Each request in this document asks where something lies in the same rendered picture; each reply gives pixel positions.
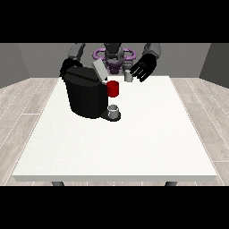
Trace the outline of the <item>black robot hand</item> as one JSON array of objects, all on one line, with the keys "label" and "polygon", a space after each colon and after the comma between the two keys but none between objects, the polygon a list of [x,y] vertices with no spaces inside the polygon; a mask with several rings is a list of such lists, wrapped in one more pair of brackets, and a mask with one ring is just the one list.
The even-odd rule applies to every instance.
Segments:
[{"label": "black robot hand", "polygon": [[65,59],[60,69],[60,77],[63,77],[66,74],[66,71],[73,66],[82,67],[82,64],[78,60],[73,60],[71,58]]},{"label": "black robot hand", "polygon": [[156,69],[157,59],[152,54],[145,54],[131,69],[130,74],[143,82]]}]

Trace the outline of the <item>small grey coffee pod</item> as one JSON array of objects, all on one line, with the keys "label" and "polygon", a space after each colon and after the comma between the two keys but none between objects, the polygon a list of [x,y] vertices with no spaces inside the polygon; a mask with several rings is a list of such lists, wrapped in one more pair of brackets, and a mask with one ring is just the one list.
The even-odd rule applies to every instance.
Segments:
[{"label": "small grey coffee pod", "polygon": [[130,73],[129,70],[126,70],[126,71],[124,72],[124,80],[125,80],[126,82],[132,82],[132,81],[133,81],[133,77],[132,77],[132,75],[131,75],[131,73]]}]

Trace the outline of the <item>black coffee machine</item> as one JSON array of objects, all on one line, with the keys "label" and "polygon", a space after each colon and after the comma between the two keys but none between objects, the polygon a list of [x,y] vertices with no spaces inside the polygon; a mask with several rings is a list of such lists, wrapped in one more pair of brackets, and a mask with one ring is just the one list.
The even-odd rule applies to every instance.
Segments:
[{"label": "black coffee machine", "polygon": [[121,119],[121,113],[115,119],[108,117],[108,99],[106,82],[102,82],[96,71],[88,67],[71,67],[63,76],[71,110],[84,118],[104,118],[110,122]]}]

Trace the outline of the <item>pale grey machine lid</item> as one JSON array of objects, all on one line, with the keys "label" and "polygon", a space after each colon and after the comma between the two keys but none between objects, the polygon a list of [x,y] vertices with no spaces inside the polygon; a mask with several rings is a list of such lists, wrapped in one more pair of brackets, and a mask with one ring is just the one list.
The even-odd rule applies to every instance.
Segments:
[{"label": "pale grey machine lid", "polygon": [[96,71],[99,79],[101,81],[104,81],[108,77],[108,71],[106,70],[106,67],[104,66],[101,59],[97,59],[92,63],[92,67]]}]

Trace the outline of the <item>red pod holder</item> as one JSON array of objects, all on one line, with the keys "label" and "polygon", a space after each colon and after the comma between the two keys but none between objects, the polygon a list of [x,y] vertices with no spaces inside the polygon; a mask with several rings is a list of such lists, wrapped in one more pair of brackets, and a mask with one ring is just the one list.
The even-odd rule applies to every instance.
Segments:
[{"label": "red pod holder", "polygon": [[119,82],[118,81],[108,81],[107,86],[107,95],[111,98],[115,98],[119,95]]}]

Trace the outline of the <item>small grey cup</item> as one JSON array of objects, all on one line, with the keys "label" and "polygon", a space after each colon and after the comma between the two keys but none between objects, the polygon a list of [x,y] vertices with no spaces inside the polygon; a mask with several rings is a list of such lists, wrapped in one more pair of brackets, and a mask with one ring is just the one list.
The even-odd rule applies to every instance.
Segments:
[{"label": "small grey cup", "polygon": [[119,115],[119,108],[117,105],[110,105],[107,108],[107,111],[108,111],[108,117],[111,119],[115,119]]}]

